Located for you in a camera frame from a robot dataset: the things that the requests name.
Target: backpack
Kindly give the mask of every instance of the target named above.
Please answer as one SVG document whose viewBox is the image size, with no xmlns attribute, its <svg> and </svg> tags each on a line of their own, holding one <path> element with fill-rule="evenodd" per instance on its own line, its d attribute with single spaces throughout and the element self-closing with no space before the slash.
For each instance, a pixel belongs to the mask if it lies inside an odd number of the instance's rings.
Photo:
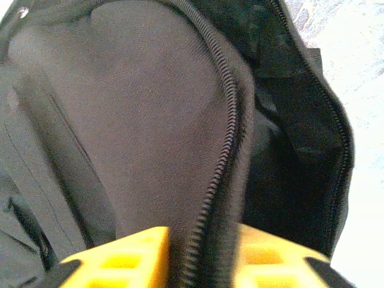
<svg viewBox="0 0 384 288">
<path fill-rule="evenodd" d="M 282 1 L 16 0 L 0 25 L 0 284 L 154 226 L 230 287 L 238 223 L 331 257 L 353 139 Z"/>
</svg>

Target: square hole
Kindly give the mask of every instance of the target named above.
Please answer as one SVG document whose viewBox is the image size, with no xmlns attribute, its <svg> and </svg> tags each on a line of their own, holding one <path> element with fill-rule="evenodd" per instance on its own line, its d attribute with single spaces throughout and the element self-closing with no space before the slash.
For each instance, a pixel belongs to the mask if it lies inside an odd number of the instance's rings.
<svg viewBox="0 0 384 288">
<path fill-rule="evenodd" d="M 127 279 L 94 279 L 86 288 L 127 288 Z"/>
<path fill-rule="evenodd" d="M 121 252 L 109 257 L 101 267 L 134 269 L 138 266 L 141 259 L 142 255 L 140 254 Z"/>
<path fill-rule="evenodd" d="M 297 281 L 292 275 L 263 275 L 256 280 L 257 288 L 294 288 L 297 286 Z"/>
<path fill-rule="evenodd" d="M 282 264 L 283 262 L 276 250 L 254 246 L 245 249 L 245 259 L 248 265 Z"/>
</svg>

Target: black zipper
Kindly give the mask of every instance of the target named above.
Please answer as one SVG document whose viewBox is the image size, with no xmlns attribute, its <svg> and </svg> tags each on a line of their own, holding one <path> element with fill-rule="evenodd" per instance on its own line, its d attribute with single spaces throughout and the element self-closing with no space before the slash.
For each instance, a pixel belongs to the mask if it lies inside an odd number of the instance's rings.
<svg viewBox="0 0 384 288">
<path fill-rule="evenodd" d="M 343 150 L 341 152 L 342 164 L 340 165 L 340 169 L 337 173 L 336 185 L 331 191 L 332 203 L 331 210 L 328 215 L 330 225 L 328 227 L 327 236 L 323 241 L 323 244 L 325 245 L 324 250 L 332 251 L 334 248 L 337 229 L 337 207 L 340 207 L 340 196 L 343 195 L 344 190 L 346 189 L 346 184 L 348 182 L 348 173 L 351 166 L 353 165 L 354 148 L 352 140 L 352 131 L 350 129 L 350 125 L 348 123 L 345 111 L 341 107 L 340 101 L 328 88 L 328 85 L 326 84 L 323 75 L 318 73 L 307 61 L 307 57 L 304 54 L 304 44 L 300 36 L 298 35 L 296 28 L 293 26 L 293 22 L 290 18 L 287 17 L 287 15 L 289 15 L 287 7 L 280 0 L 269 0 L 269 3 L 273 8 L 273 11 L 275 12 L 275 15 L 280 18 L 281 23 L 284 25 L 287 34 L 289 35 L 296 51 L 299 53 L 305 65 L 306 71 L 310 75 L 312 81 L 316 84 L 318 92 L 323 96 L 326 105 L 332 112 L 332 117 L 337 125 L 337 129 L 343 141 Z"/>
<path fill-rule="evenodd" d="M 223 147 L 215 168 L 214 176 L 209 183 L 208 191 L 203 200 L 203 206 L 185 249 L 180 285 L 181 287 L 192 288 L 199 285 L 199 269 L 202 265 L 203 247 L 209 232 L 209 222 L 213 215 L 212 206 L 219 193 L 219 186 L 222 184 L 225 174 L 229 169 L 234 151 L 236 151 L 236 136 L 239 131 L 239 108 L 235 77 L 218 41 L 215 39 L 210 24 L 207 23 L 200 12 L 188 1 L 174 0 L 171 2 L 193 22 L 203 37 L 208 49 L 211 51 L 212 58 L 223 84 L 227 105 L 227 127 Z"/>
</svg>

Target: yellow object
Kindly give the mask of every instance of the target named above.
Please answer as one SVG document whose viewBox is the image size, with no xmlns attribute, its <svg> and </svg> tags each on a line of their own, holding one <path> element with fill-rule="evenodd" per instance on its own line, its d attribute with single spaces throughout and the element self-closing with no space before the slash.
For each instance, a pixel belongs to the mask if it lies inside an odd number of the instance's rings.
<svg viewBox="0 0 384 288">
<path fill-rule="evenodd" d="M 305 261 L 329 259 L 307 247 L 240 225 L 234 288 L 326 288 Z"/>
<path fill-rule="evenodd" d="M 234 288 L 327 287 L 304 260 L 324 255 L 243 224 L 239 232 Z M 66 258 L 82 264 L 61 288 L 165 288 L 168 233 L 155 227 Z"/>
<path fill-rule="evenodd" d="M 95 247 L 62 262 L 82 264 L 61 288 L 165 288 L 169 229 L 151 228 Z"/>
</svg>

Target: stitching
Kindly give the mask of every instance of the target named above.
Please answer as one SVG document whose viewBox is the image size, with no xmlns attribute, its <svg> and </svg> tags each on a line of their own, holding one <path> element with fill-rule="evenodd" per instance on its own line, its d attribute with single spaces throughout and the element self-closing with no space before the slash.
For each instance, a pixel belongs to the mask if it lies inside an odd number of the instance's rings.
<svg viewBox="0 0 384 288">
<path fill-rule="evenodd" d="M 60 229 L 62 230 L 63 234 L 64 234 L 65 237 L 69 240 L 69 242 L 71 243 L 71 245 L 73 246 L 73 248 L 76 250 L 76 248 L 75 248 L 76 246 L 73 244 L 72 240 L 68 237 L 68 235 L 65 233 L 63 227 L 61 226 L 61 223 L 60 223 L 59 220 L 58 220 L 58 216 L 57 216 L 57 214 L 56 214 L 56 212 L 55 212 L 55 209 L 53 208 L 53 206 L 52 206 L 52 204 L 51 204 L 51 202 L 50 202 L 48 196 L 45 194 L 43 188 L 40 186 L 39 182 L 36 180 L 35 176 L 32 174 L 32 171 L 30 170 L 30 168 L 29 168 L 28 165 L 26 164 L 25 160 L 24 160 L 23 157 L 21 156 L 19 150 L 17 149 L 16 145 L 15 145 L 14 142 L 12 141 L 12 137 L 11 137 L 9 131 L 8 131 L 8 127 L 7 127 L 7 126 L 8 126 L 7 124 L 4 125 L 4 127 L 5 127 L 5 132 L 6 132 L 7 136 L 8 136 L 8 138 L 9 138 L 9 140 L 10 140 L 10 142 L 11 142 L 13 148 L 14 148 L 15 151 L 17 152 L 17 155 L 19 156 L 19 158 L 20 158 L 20 160 L 22 161 L 22 163 L 24 164 L 24 166 L 27 168 L 27 170 L 28 170 L 28 172 L 29 172 L 31 178 L 32 178 L 32 179 L 34 180 L 34 182 L 37 184 L 37 186 L 39 187 L 40 191 L 42 192 L 42 194 L 45 196 L 46 200 L 48 201 L 49 206 L 51 207 L 51 210 L 52 210 L 53 214 L 55 215 L 55 220 L 56 220 L 56 222 L 59 224 L 59 227 L 60 227 Z"/>
<path fill-rule="evenodd" d="M 74 133 L 73 129 L 71 128 L 70 124 L 68 123 L 68 121 L 66 120 L 62 110 L 59 108 L 57 102 L 55 101 L 55 99 L 52 97 L 52 95 L 49 95 L 49 100 L 51 101 L 51 105 L 52 107 L 54 108 L 55 112 L 58 114 L 58 116 L 60 117 L 61 119 L 61 124 L 63 125 L 63 127 L 66 129 L 67 133 L 68 133 L 68 136 L 71 138 L 72 142 L 75 144 L 77 150 L 81 153 L 81 155 L 83 156 L 84 160 L 87 162 L 89 168 L 92 170 L 93 174 L 96 176 L 97 180 L 99 183 L 100 180 L 93 168 L 93 165 L 92 165 L 92 161 L 89 157 L 89 155 L 87 154 L 87 152 L 85 151 L 84 147 L 82 146 L 80 140 L 76 137 L 76 134 Z"/>
<path fill-rule="evenodd" d="M 16 237 L 13 237 L 12 235 L 8 234 L 7 232 L 3 231 L 3 230 L 0 230 L 0 232 L 4 233 L 4 235 L 8 238 L 10 238 L 12 241 L 15 241 L 16 243 L 18 243 L 20 246 L 24 247 L 25 249 L 27 249 L 29 252 L 31 252 L 33 255 L 37 255 L 37 252 L 35 249 L 33 249 L 32 247 L 30 247 L 28 244 L 25 244 L 23 241 L 20 241 L 18 240 Z"/>
</svg>

